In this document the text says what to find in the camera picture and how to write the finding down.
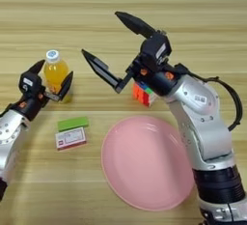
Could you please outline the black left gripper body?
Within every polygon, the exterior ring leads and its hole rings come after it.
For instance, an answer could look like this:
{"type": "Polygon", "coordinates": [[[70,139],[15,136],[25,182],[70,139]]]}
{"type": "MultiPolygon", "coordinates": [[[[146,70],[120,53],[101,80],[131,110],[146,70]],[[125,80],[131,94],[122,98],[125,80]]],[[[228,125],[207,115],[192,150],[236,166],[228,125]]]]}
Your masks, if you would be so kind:
{"type": "Polygon", "coordinates": [[[36,94],[24,94],[21,99],[13,103],[10,108],[29,121],[33,121],[50,100],[60,101],[61,97],[46,92],[45,89],[41,89],[36,94]]]}

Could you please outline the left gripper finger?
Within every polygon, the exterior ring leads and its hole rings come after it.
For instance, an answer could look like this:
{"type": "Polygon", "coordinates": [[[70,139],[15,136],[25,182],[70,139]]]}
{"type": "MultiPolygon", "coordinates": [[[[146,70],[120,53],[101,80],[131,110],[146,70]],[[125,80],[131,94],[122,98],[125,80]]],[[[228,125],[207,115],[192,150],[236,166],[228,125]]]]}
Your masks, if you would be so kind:
{"type": "Polygon", "coordinates": [[[39,74],[44,63],[45,63],[44,60],[39,60],[30,69],[28,69],[28,72],[32,74],[39,74]]]}
{"type": "Polygon", "coordinates": [[[61,90],[58,93],[58,98],[59,101],[62,101],[64,99],[64,97],[66,96],[66,94],[68,93],[71,83],[72,83],[72,79],[73,79],[73,72],[71,71],[66,78],[64,79],[62,86],[61,86],[61,90]]]}

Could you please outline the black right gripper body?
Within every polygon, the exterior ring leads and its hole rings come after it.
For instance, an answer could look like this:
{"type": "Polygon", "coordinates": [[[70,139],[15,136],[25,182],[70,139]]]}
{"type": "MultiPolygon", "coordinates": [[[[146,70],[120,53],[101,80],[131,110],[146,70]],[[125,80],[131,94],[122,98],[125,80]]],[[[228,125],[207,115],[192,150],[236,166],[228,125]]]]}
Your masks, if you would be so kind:
{"type": "Polygon", "coordinates": [[[160,97],[165,97],[177,85],[181,74],[168,63],[167,57],[160,63],[136,57],[126,69],[126,76],[118,79],[118,84],[114,87],[115,91],[119,93],[131,78],[147,85],[160,97]]]}

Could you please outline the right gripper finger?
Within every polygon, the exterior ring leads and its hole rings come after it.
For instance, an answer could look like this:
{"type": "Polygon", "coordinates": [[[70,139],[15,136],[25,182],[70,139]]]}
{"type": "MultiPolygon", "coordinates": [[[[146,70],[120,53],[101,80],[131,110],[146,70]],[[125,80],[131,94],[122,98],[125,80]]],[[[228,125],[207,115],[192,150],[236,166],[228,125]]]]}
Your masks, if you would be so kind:
{"type": "Polygon", "coordinates": [[[142,35],[148,39],[155,33],[155,30],[139,17],[125,12],[115,12],[115,15],[129,30],[136,35],[142,35]]]}
{"type": "Polygon", "coordinates": [[[88,64],[91,66],[93,71],[105,82],[107,82],[115,91],[119,91],[122,80],[116,77],[109,71],[109,67],[99,60],[95,55],[82,49],[83,56],[85,57],[88,64]]]}

